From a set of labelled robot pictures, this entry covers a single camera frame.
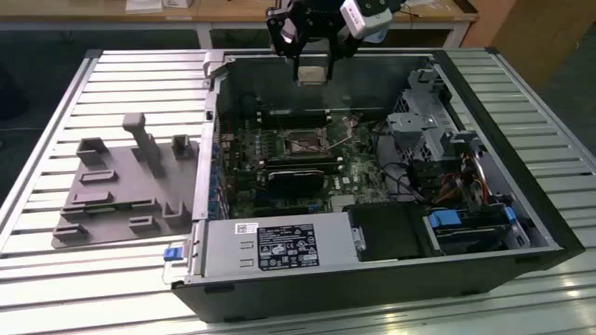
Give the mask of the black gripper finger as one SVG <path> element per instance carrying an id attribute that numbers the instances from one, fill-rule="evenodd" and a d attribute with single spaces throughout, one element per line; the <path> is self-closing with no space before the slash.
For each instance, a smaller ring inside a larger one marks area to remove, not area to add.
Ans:
<path id="1" fill-rule="evenodd" d="M 298 66 L 305 37 L 298 37 L 290 21 L 290 8 L 268 8 L 265 25 L 277 56 L 292 60 L 292 80 L 298 80 Z"/>
<path id="2" fill-rule="evenodd" d="M 333 77 L 334 62 L 342 58 L 350 58 L 358 48 L 358 39 L 350 34 L 346 26 L 344 26 L 336 35 L 328 38 L 329 52 L 328 52 L 328 66 L 326 79 Z"/>

